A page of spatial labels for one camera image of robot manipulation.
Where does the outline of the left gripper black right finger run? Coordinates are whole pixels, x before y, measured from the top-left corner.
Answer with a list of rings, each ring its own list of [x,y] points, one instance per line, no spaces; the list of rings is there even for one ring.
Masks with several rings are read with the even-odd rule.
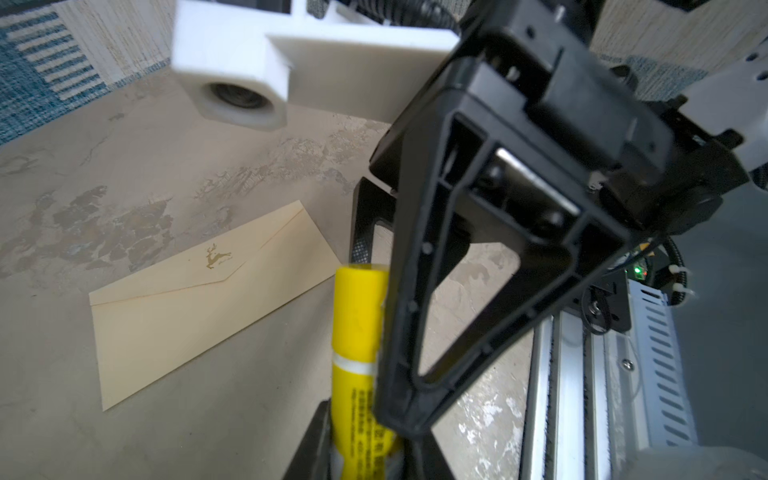
[[[406,480],[454,480],[455,476],[433,433],[404,441]]]

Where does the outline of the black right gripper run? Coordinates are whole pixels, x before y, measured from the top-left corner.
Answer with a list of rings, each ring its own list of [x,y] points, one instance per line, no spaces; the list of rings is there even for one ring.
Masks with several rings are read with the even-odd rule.
[[[378,420],[418,437],[629,240],[707,221],[748,173],[739,131],[644,102],[589,44],[599,1],[473,1],[387,132],[396,192]]]

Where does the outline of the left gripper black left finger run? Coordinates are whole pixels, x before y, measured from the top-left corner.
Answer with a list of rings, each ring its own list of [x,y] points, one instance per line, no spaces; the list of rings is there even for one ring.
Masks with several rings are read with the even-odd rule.
[[[331,402],[321,401],[283,476],[284,480],[331,478]]]

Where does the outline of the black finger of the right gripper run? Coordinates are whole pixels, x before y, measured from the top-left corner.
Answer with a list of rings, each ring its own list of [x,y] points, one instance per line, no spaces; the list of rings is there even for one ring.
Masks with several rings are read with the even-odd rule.
[[[396,198],[368,178],[361,178],[353,192],[349,262],[369,264],[377,226],[394,228]]]

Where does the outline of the yellow glue stick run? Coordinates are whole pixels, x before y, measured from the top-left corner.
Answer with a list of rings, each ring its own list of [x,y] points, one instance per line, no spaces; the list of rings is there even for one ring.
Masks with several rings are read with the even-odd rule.
[[[340,267],[332,322],[331,477],[398,479],[402,442],[373,414],[388,268]]]

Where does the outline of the manila paper envelope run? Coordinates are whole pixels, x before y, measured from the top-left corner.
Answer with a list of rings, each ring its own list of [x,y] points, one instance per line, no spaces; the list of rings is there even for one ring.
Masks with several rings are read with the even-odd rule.
[[[91,292],[102,408],[331,278],[339,265],[294,201]]]

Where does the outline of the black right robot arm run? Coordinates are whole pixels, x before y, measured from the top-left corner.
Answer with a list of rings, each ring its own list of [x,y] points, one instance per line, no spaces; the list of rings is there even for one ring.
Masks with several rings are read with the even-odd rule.
[[[432,425],[509,346],[578,301],[615,325],[601,277],[709,220],[767,163],[767,47],[666,101],[638,99],[625,67],[590,52],[599,1],[374,1],[396,25],[455,31],[456,46],[393,121],[356,192],[351,255],[394,234],[376,420]],[[430,299],[473,243],[517,252],[518,272],[421,372]]]

